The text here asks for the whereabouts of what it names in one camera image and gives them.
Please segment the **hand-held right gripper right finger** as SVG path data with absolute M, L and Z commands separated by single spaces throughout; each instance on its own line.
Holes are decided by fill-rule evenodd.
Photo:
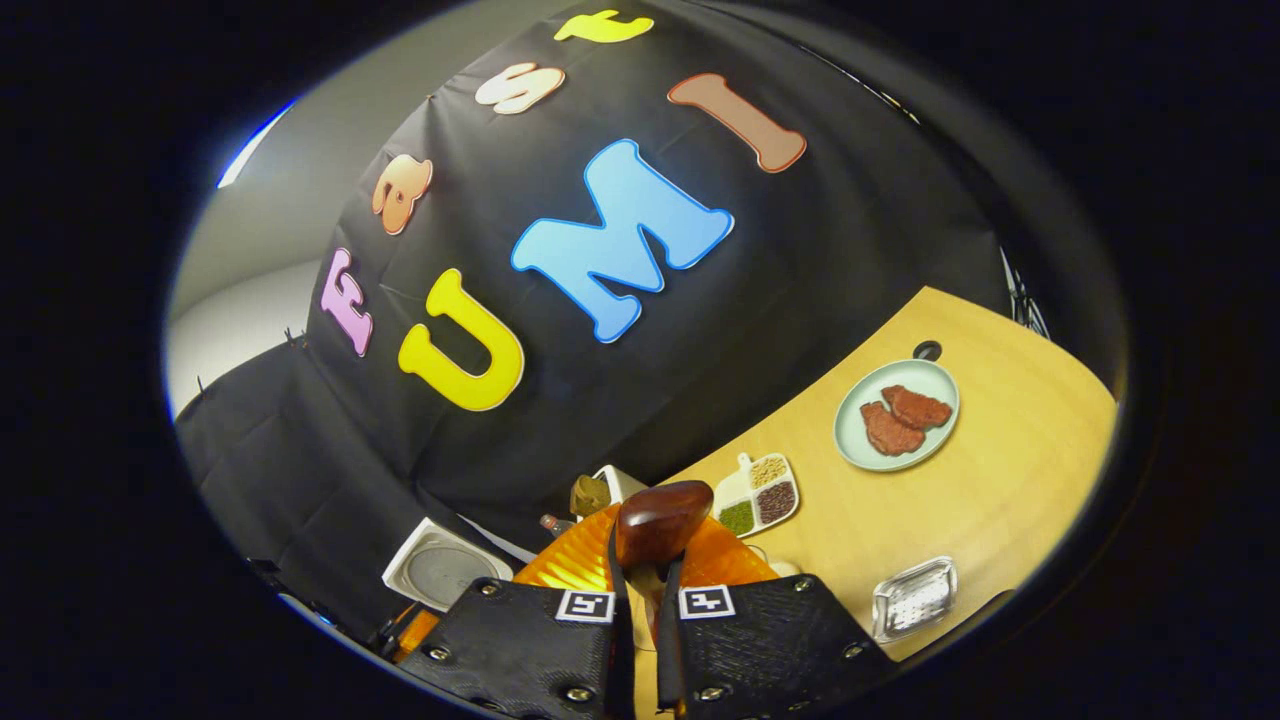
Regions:
M 678 719 L 832 719 L 896 673 L 819 577 L 778 574 L 712 518 L 669 570 L 655 648 Z

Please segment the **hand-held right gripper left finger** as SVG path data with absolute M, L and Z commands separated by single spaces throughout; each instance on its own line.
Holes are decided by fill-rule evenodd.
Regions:
M 617 514 L 609 506 L 585 518 L 509 580 L 472 580 L 398 669 L 456 703 L 507 717 L 634 717 Z

